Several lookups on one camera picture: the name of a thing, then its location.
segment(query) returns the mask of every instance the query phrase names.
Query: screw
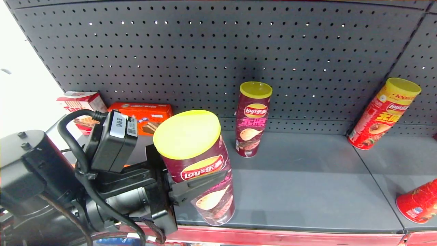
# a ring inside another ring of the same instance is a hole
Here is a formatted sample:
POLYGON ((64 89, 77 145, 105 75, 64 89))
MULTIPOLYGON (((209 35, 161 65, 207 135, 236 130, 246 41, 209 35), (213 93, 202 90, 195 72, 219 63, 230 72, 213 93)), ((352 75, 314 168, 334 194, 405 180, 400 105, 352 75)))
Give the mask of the screw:
POLYGON ((30 146, 30 143, 26 142, 21 144, 21 148, 24 150, 30 150, 32 146, 30 146))
POLYGON ((25 138, 25 137, 27 137, 27 134, 26 134, 25 132, 19 132, 19 133, 17 133, 17 135, 18 135, 20 138, 25 138))

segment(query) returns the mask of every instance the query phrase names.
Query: metal shelf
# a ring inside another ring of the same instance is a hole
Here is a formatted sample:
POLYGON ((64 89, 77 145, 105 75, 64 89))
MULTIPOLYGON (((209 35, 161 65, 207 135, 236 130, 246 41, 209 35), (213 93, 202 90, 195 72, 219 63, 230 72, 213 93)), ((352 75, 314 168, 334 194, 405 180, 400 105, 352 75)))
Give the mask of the metal shelf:
POLYGON ((368 151, 357 150, 396 215, 408 231, 437 230, 437 220, 416 224, 396 208, 399 194, 409 192, 437 176, 437 141, 431 137, 383 137, 368 151))
MULTIPOLYGON (((403 227, 344 136, 265 133, 254 158, 233 150, 236 213, 226 227, 308 232, 396 233, 403 227)), ((140 137, 131 160, 144 158, 140 137)), ((191 204, 176 208, 183 225, 206 225, 191 204)))

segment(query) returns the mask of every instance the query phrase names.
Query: barcode label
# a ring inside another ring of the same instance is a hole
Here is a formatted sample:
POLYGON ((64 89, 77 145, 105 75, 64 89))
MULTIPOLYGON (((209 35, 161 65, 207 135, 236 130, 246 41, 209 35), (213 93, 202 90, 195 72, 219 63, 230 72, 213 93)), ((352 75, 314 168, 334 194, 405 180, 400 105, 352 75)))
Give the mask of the barcode label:
POLYGON ((128 135, 138 137, 137 121, 135 117, 132 117, 131 121, 128 121, 128 135))
POLYGON ((126 118, 117 111, 114 111, 114 118, 112 119, 111 130, 109 135, 118 138, 125 137, 126 118))

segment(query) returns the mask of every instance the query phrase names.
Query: lay's logo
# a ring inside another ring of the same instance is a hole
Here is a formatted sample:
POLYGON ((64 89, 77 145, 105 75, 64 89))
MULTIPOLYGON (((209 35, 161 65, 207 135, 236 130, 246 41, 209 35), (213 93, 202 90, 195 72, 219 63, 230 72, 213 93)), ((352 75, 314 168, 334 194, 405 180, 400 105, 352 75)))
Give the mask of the lay's logo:
POLYGON ((213 156, 205 160, 196 162, 182 170, 180 177, 183 180, 190 180, 205 174, 220 171, 224 164, 223 156, 213 156))
POLYGON ((244 108, 244 115, 249 118, 261 118, 267 114, 267 106, 261 103, 252 103, 244 108))
POLYGON ((398 101, 387 107, 387 112, 392 114, 402 114, 409 107, 411 101, 398 101))

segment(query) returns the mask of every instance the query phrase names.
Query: fallen chip can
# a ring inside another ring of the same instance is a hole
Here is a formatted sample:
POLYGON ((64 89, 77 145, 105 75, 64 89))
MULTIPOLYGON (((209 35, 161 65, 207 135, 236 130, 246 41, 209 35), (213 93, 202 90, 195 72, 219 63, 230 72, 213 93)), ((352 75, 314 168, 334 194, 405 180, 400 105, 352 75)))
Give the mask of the fallen chip can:
POLYGON ((425 224, 437 214, 437 179, 400 195, 396 206, 405 218, 425 224))
POLYGON ((420 91, 420 86, 411 81, 387 79, 349 134, 349 142, 362 150, 372 148, 398 122, 420 91))
POLYGON ((243 157, 253 157, 258 152, 267 124, 272 91, 271 86, 261 82, 249 81, 240 85, 235 148, 243 157))
POLYGON ((191 203, 208 224, 228 222, 235 212, 234 188, 228 150, 217 116, 206 110, 176 114, 158 126, 153 143, 177 183, 227 171, 222 182, 191 203))

